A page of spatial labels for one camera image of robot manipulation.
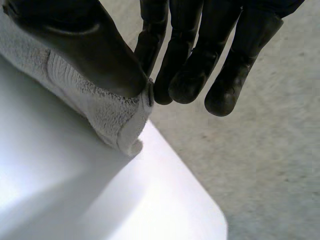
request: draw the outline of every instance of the hand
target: hand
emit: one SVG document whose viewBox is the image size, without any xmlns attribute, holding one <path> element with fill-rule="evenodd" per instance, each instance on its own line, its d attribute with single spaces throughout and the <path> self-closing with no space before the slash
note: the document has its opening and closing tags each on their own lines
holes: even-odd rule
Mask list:
<svg viewBox="0 0 320 240">
<path fill-rule="evenodd" d="M 97 87 L 132 98 L 147 77 L 98 0 L 7 0 L 4 11 Z"/>
<path fill-rule="evenodd" d="M 223 68 L 204 101 L 211 114 L 230 114 L 259 52 L 282 26 L 281 18 L 294 12 L 303 1 L 140 0 L 143 29 L 134 53 L 147 75 L 166 34 L 168 8 L 171 13 L 171 39 L 155 80 L 155 101 L 162 105 L 172 100 L 181 104 L 194 101 L 237 22 Z M 201 13 L 199 38 L 192 50 Z"/>
</svg>

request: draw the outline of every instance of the gray carpet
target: gray carpet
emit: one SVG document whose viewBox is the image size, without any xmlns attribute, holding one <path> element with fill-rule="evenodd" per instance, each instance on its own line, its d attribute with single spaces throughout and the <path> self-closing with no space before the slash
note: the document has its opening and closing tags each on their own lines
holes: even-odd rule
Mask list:
<svg viewBox="0 0 320 240">
<path fill-rule="evenodd" d="M 139 1 L 103 2 L 134 48 L 142 24 Z M 320 239 L 319 0 L 307 0 L 284 21 L 231 115 L 210 115 L 204 98 L 232 39 L 195 102 L 157 105 L 151 116 L 222 208 L 230 240 Z"/>
</svg>

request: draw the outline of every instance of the white surface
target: white surface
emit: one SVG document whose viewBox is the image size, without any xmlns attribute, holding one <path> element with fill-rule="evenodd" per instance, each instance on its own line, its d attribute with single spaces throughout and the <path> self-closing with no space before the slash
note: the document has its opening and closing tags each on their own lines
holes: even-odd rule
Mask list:
<svg viewBox="0 0 320 240">
<path fill-rule="evenodd" d="M 130 160 L 0 58 L 1 240 L 226 240 L 225 218 L 154 126 Z"/>
</svg>

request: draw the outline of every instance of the white towel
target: white towel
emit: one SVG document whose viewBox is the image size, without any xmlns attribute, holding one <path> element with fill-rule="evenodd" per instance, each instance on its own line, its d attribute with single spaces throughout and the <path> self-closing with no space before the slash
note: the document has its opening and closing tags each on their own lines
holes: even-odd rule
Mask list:
<svg viewBox="0 0 320 240">
<path fill-rule="evenodd" d="M 128 156 L 141 151 L 138 136 L 154 104 L 152 81 L 134 98 L 98 88 L 53 50 L 16 27 L 3 11 L 0 11 L 0 54 L 85 116 L 106 144 Z"/>
</svg>

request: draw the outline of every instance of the finger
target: finger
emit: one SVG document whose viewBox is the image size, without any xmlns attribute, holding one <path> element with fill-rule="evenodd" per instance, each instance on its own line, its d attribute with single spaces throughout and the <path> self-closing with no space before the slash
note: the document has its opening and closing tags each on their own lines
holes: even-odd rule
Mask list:
<svg viewBox="0 0 320 240">
<path fill-rule="evenodd" d="M 170 0 L 172 33 L 159 74 L 154 84 L 154 99 L 158 104 L 172 102 L 170 81 L 186 62 L 195 42 L 203 0 Z"/>
<path fill-rule="evenodd" d="M 223 68 L 205 98 L 205 107 L 211 114 L 223 117 L 233 111 L 259 52 L 282 24 L 273 12 L 243 10 Z"/>
<path fill-rule="evenodd" d="M 140 0 L 143 27 L 134 54 L 148 77 L 164 42 L 168 23 L 168 8 L 168 0 Z"/>
<path fill-rule="evenodd" d="M 127 98 L 145 88 L 146 75 L 99 1 L 72 22 L 68 21 L 72 11 L 57 20 L 49 19 L 50 14 L 23 17 L 10 4 L 6 8 L 21 29 L 57 51 L 97 87 Z"/>
<path fill-rule="evenodd" d="M 226 0 L 204 0 L 199 38 L 191 56 L 169 85 L 170 97 L 181 104 L 194 101 L 225 47 L 241 6 Z"/>
</svg>

